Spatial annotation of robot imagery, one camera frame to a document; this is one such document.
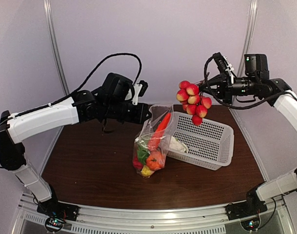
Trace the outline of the red lychee bunch toy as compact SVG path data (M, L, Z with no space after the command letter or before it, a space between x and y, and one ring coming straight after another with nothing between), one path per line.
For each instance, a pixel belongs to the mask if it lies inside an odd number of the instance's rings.
M192 116L192 123L195 126L202 124L208 110L212 107L211 98L205 97L203 91L200 90L203 84L204 81L191 83L183 80L179 83L179 90L176 94L176 99L182 104L183 110Z

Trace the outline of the orange carrot toy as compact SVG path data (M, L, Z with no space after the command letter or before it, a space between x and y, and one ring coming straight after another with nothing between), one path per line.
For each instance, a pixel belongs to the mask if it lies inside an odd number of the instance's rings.
M154 151L157 149L161 138L163 137L164 131L167 128L171 119L171 113L167 113L161 123L158 125L156 131L153 133L151 139L148 142L148 149Z

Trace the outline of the clear dotted zip bag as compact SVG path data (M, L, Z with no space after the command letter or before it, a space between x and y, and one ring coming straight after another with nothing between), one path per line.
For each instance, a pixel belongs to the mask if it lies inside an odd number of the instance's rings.
M143 178L149 178L165 167L170 149L174 107L170 103L149 107L149 118L134 140L132 164Z

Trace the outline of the green leafy vegetable toy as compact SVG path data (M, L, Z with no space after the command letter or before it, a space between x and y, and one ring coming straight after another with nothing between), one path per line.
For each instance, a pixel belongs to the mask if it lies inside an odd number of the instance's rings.
M138 146L137 149L137 158L138 161L142 164L145 165L146 164L146 160L150 155L150 151L147 150L146 148L142 147L142 146Z

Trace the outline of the white cauliflower toy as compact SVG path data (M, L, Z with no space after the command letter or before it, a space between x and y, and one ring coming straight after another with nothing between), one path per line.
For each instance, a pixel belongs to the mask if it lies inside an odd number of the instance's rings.
M169 150L171 150L171 151L175 150L175 151L180 151L183 153L188 153L187 145L183 142L180 142L174 136L171 136Z

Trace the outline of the red bell pepper toy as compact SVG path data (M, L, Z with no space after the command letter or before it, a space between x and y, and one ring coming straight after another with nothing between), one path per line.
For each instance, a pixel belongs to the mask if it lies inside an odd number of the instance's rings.
M133 166L136 170L141 171L143 168L143 164L141 162L139 162L137 157L133 158Z

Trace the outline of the yellow lemon toy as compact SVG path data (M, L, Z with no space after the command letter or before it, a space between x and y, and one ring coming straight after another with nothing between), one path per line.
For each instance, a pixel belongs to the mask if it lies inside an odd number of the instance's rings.
M150 177L152 174L154 173L154 171L150 170L150 168L146 165L143 166L140 174L143 176L143 177Z

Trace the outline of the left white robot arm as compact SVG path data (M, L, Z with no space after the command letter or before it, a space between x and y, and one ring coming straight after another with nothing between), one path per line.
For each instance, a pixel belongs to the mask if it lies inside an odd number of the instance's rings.
M91 120L143 124L151 117L148 104L140 103L148 88L141 80L109 73L99 88L74 91L57 103L49 103L34 110L10 114L4 111L0 118L0 167L11 171L51 215L62 213L62 205L53 189L25 158L23 141L34 135L66 125Z

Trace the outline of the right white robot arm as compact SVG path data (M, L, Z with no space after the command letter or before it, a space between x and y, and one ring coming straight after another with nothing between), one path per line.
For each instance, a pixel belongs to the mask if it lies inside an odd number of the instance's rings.
M245 76L237 77L221 53L211 55L204 65L201 92L233 110L249 110L265 102L280 112L297 132L297 96L282 79L270 78L265 54L244 55ZM242 211L253 215L265 201L278 195L297 192L297 167L278 178L264 182L246 195Z

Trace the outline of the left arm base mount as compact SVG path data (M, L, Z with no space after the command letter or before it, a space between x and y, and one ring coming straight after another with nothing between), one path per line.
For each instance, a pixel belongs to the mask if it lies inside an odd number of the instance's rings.
M47 215L44 226L48 232L61 231L67 221L76 221L79 214L79 206L67 203L38 203L37 212Z

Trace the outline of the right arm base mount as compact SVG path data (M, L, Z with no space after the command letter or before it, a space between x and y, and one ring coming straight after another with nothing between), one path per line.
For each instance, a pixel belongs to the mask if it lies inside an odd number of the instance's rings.
M240 220L241 227L245 231L257 231L261 227L260 214L266 212L267 206L264 202L256 207L251 207L247 201L240 203L229 203L225 207L229 220Z

